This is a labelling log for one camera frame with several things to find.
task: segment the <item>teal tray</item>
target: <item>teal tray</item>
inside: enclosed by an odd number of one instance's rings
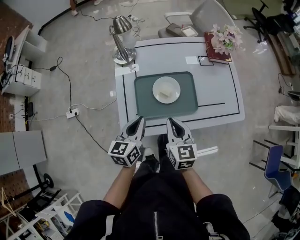
[[[168,76],[176,79],[180,85],[179,98],[170,104],[156,100],[152,93],[154,82]],[[194,78],[190,72],[165,73],[137,77],[134,82],[137,114],[144,118],[162,118],[188,115],[197,111],[198,101]]]

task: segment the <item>lamp base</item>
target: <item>lamp base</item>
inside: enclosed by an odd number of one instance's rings
[[[121,57],[118,48],[115,47],[115,49],[112,52],[112,59],[115,61],[115,63],[117,63],[119,65],[126,66],[126,65],[132,63],[135,60],[135,58],[136,58],[136,50],[134,48],[132,48],[132,49],[125,48],[125,49],[126,49],[128,55],[129,55],[129,61],[124,60]]]

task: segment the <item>white plate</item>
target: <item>white plate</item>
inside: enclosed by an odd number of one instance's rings
[[[160,91],[165,90],[170,96],[162,94]],[[180,96],[179,83],[172,77],[158,78],[153,84],[152,92],[154,97],[161,103],[170,104],[175,102]]]

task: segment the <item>red book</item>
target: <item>red book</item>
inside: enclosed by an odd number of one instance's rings
[[[226,55],[225,53],[220,54],[219,52],[215,52],[215,49],[211,45],[211,39],[213,38],[212,32],[205,32],[204,39],[206,44],[206,52],[208,56],[208,60],[211,62],[220,62],[229,64],[231,61],[231,55]]]

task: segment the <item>concrete floor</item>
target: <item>concrete floor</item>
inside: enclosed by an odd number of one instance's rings
[[[127,16],[131,8],[120,6],[120,0],[104,0],[100,5],[85,4],[80,8],[85,14],[100,17]],[[141,38],[157,38],[157,31],[168,25],[165,12],[192,11],[197,0],[140,0],[131,14],[144,18],[140,23]],[[263,172],[248,163],[266,158],[267,151],[254,146],[252,140],[265,138],[284,143],[290,135],[283,131],[269,131],[273,124],[274,108],[290,105],[291,101],[278,94],[279,67],[268,43],[257,44],[257,35],[245,31],[243,20],[236,25],[243,32],[244,51],[235,52],[233,59],[238,72],[244,100],[244,121],[192,132],[198,148],[218,146],[219,152],[205,156],[194,164],[194,169],[214,193],[228,195],[242,222],[251,218],[275,198],[268,199],[271,184]],[[63,57],[60,67],[69,74],[72,84],[72,103],[83,103],[100,108],[113,101],[115,96],[114,62],[110,51],[114,42],[108,35],[112,20],[94,21],[67,13],[47,26],[42,36],[48,40],[48,50],[34,67],[49,68]],[[42,89],[31,100],[38,112],[35,119],[42,120],[65,115],[69,106],[68,78],[58,69],[44,74]],[[80,121],[94,138],[108,149],[111,140],[119,133],[117,103],[102,111],[80,108]],[[76,189],[84,200],[102,199],[120,171],[85,132],[76,119],[60,117],[55,120],[33,122],[31,129],[41,129],[44,134],[48,161],[40,163],[41,173],[49,173],[62,189]],[[155,148],[156,138],[148,137],[144,146]],[[245,226],[254,236],[276,212],[277,204],[258,215]]]

